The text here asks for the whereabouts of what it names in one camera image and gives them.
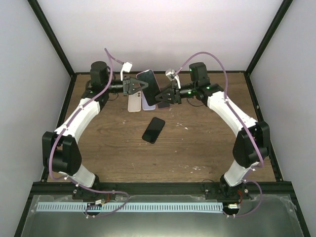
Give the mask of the black phone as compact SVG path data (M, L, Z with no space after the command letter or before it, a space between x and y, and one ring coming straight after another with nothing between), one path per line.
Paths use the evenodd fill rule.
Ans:
M164 101L161 101L158 103L158 108L159 109L167 109L170 107L170 104L168 102L164 102Z
M153 117L150 121L148 127L146 128L144 134L142 135L142 139L148 143L154 144L159 137L161 131L163 130L165 126L165 121Z

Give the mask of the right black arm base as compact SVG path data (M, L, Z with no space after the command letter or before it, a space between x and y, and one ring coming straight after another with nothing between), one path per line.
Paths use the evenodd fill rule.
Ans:
M237 186L231 187L224 178L224 174L221 175L218 182L211 179L204 179L201 182L200 189L203 191L207 199L237 199L240 194L243 193L245 184L238 184Z

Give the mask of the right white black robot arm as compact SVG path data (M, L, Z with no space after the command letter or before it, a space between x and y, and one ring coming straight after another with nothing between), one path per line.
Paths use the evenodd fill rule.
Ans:
M236 136L234 161L221 176L219 184L220 195L230 199L251 171L263 167L264 159L269 156L270 151L270 128L266 122L258 122L241 110L227 96L227 88L211 83L204 63L191 64L189 71L192 82L181 84L178 73L172 69L167 70L165 75L170 84L155 98L159 102L180 104L184 98L195 97L214 111L233 131Z

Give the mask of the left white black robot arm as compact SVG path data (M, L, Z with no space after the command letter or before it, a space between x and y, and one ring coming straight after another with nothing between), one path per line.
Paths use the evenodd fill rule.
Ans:
M148 87L148 83L136 78L115 79L111 67L103 61L91 64L90 84L81 96L78 106L68 119L55 131L42 136L43 165L55 179L59 173L64 179L71 179L76 185L84 186L83 193L89 199L100 196L98 177L83 164L78 143L90 122L102 111L110 93L133 95Z

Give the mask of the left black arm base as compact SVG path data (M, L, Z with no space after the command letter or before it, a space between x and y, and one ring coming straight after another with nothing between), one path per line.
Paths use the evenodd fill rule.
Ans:
M112 191L117 190L118 186L115 183L107 183L101 182L92 186L91 189L98 191ZM97 200L97 199L107 199L110 197L112 199L115 197L115 194L101 194L92 191L88 191L87 189L82 188L81 186L77 186L74 184L74 189L77 191L73 194L73 199L82 199L82 200Z

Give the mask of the lilac phone case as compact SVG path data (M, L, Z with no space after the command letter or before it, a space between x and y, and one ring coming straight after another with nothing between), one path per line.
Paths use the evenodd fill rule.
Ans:
M153 111L156 109L156 105L150 106L145 98L144 95L142 95L142 109L143 111Z

